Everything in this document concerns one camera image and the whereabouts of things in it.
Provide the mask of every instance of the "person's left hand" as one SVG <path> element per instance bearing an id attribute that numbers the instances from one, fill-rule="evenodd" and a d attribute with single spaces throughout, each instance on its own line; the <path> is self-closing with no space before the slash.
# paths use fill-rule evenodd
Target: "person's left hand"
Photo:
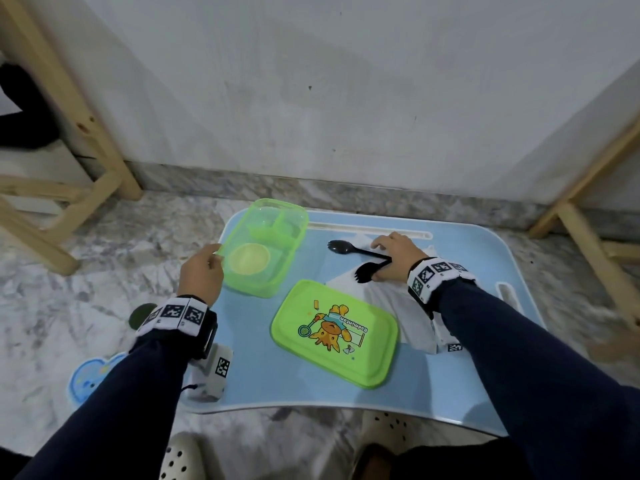
<path id="1" fill-rule="evenodd" d="M 222 244 L 207 244 L 191 256 L 180 268 L 178 296 L 191 294 L 212 306 L 220 296 L 222 280 L 222 256 L 214 254 Z"/>

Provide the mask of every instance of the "transparent green container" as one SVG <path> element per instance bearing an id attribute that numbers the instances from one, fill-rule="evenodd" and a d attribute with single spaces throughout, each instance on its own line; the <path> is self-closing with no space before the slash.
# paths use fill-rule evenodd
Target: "transparent green container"
<path id="1" fill-rule="evenodd" d="M 268 198 L 253 202 L 218 252 L 225 258 L 226 286 L 260 298 L 275 295 L 308 224 L 299 205 Z"/>

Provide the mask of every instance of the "white device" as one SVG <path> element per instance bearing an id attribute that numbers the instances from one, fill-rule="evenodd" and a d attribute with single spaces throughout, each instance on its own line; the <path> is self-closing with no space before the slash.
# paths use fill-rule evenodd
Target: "white device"
<path id="1" fill-rule="evenodd" d="M 227 373 L 234 352 L 226 345 L 211 345 L 206 358 L 192 360 L 189 374 L 187 397 L 194 401 L 218 401 L 227 385 Z"/>

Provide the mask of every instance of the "navy blue sleeve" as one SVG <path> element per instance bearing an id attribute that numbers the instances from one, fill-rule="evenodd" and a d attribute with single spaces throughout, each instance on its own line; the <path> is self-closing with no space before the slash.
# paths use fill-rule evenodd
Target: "navy blue sleeve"
<path id="1" fill-rule="evenodd" d="M 536 477 L 637 475 L 638 389 L 620 386 L 471 283 L 457 280 L 444 287 L 436 311 L 471 354 L 503 425 Z"/>
<path id="2" fill-rule="evenodd" d="M 157 480 L 188 361 L 168 341 L 135 348 L 16 479 Z"/>

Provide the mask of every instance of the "white wall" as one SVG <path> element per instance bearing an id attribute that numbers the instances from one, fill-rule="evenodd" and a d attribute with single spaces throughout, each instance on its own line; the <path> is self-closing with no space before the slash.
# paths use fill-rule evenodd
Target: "white wall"
<path id="1" fill-rule="evenodd" d="M 30 1 L 135 161 L 546 202 L 640 109 L 640 0 Z"/>

